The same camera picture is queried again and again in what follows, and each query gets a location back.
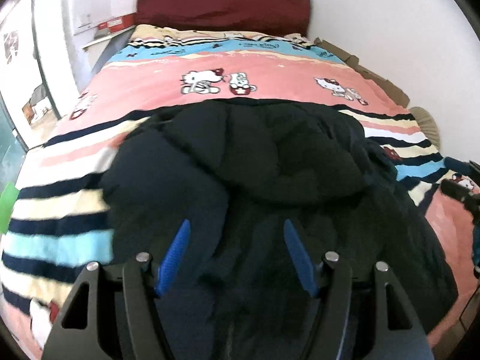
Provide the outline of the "black puffer jacket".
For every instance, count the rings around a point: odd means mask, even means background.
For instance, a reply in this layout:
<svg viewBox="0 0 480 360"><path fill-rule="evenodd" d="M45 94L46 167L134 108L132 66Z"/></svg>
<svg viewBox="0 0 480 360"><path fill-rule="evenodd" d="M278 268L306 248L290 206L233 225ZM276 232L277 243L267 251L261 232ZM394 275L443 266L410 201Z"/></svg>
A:
<svg viewBox="0 0 480 360"><path fill-rule="evenodd" d="M349 262L366 285L388 263L426 331L458 291L425 216L391 158L328 106L208 100L156 111L127 135L99 181L118 263L159 258L183 222L190 242L154 302L176 359L295 359L312 326L283 237L290 220L315 255Z"/></svg>

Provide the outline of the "beige fan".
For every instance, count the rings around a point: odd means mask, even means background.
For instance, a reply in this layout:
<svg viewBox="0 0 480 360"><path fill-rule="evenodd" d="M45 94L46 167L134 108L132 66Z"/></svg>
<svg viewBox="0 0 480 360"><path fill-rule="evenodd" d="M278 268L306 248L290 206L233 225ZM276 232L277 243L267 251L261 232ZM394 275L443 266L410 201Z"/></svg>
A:
<svg viewBox="0 0 480 360"><path fill-rule="evenodd" d="M434 117L426 109L420 106L414 106L409 109L416 120L420 130L431 141L431 143L438 149L441 149L441 137L439 127L436 124Z"/></svg>

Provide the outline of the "Hello Kitty pink blanket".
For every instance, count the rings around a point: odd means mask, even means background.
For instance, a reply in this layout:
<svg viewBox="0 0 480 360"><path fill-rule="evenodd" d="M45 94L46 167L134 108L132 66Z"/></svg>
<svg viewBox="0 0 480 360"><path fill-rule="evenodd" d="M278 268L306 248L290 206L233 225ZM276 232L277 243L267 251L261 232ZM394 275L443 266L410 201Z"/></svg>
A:
<svg viewBox="0 0 480 360"><path fill-rule="evenodd" d="M56 306L77 270L112 256L107 205L94 179L120 142L159 107L210 98L279 98L325 104L357 119L394 162L398 178L444 248L459 297L429 335L437 359L461 342L479 309L470 214L439 192L450 179L477 190L448 163L412 113L382 86L341 60L332 46L298 34L180 31L148 24L113 55L60 120L30 150L17 203L1 242L1 318L19 351L39 359Z"/></svg>

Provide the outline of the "green plastic stool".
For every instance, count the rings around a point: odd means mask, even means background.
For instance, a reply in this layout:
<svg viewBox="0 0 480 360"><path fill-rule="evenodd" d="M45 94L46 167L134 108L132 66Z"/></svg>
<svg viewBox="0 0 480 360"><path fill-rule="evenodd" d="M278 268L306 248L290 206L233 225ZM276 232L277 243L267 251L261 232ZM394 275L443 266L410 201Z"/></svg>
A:
<svg viewBox="0 0 480 360"><path fill-rule="evenodd" d="M0 233L6 234L11 220L13 206L19 195L18 189L13 183L8 183L1 192L0 198Z"/></svg>

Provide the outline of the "brown cardboard pieces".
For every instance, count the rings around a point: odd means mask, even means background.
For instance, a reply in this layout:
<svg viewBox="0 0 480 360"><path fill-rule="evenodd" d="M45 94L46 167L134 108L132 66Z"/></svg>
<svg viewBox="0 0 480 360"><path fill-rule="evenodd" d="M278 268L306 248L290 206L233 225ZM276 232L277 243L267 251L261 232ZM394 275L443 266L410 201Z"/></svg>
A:
<svg viewBox="0 0 480 360"><path fill-rule="evenodd" d="M347 66L360 73L366 80L374 81L396 105L403 108L408 107L410 102L408 95L391 81L360 65L360 60L357 56L349 54L326 40L320 40L318 37L315 38L313 43L339 57Z"/></svg>

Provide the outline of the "green metal door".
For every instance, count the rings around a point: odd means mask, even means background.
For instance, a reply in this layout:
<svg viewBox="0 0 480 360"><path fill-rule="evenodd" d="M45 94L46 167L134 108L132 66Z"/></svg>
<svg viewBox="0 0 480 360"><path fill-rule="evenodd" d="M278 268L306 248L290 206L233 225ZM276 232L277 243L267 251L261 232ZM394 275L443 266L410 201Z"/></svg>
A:
<svg viewBox="0 0 480 360"><path fill-rule="evenodd" d="M27 147L23 138L17 133L3 98L1 98L0 107L0 185L3 191L7 184L16 183Z"/></svg>

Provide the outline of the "red box on shelf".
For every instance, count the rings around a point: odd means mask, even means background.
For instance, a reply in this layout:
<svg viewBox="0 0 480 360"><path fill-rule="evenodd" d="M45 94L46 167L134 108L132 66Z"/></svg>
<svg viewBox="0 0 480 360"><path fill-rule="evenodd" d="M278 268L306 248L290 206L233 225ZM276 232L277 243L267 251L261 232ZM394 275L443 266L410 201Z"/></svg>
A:
<svg viewBox="0 0 480 360"><path fill-rule="evenodd" d="M97 25L98 31L107 30L109 33L119 32L135 24L135 14L117 16Z"/></svg>

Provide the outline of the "dark red headboard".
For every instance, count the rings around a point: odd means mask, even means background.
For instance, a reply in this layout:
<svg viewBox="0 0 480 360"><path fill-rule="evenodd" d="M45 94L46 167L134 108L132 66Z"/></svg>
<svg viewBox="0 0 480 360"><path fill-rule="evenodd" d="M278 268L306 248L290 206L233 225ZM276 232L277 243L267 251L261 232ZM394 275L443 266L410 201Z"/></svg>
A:
<svg viewBox="0 0 480 360"><path fill-rule="evenodd" d="M178 30L308 32L310 0L137 0L136 24Z"/></svg>

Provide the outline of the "white wall shelf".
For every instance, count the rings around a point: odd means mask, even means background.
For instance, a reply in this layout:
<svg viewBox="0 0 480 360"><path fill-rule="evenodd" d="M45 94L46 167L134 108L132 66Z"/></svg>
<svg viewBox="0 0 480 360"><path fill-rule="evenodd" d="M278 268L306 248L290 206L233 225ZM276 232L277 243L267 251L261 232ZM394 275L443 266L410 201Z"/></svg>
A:
<svg viewBox="0 0 480 360"><path fill-rule="evenodd" d="M82 49L83 50L87 50L89 49L89 47L92 47L94 45L97 45L98 43L101 43L101 42L104 42L104 41L110 41L111 39L115 38L115 37L118 37L120 36L121 34L123 33L127 33L128 31L132 30L135 28L135 25L132 25L132 26L129 26L127 28L124 28L120 31L117 31L117 32L114 32L114 33L110 33L104 37L98 37L98 38L95 38L93 41L90 41L86 44L83 45Z"/></svg>

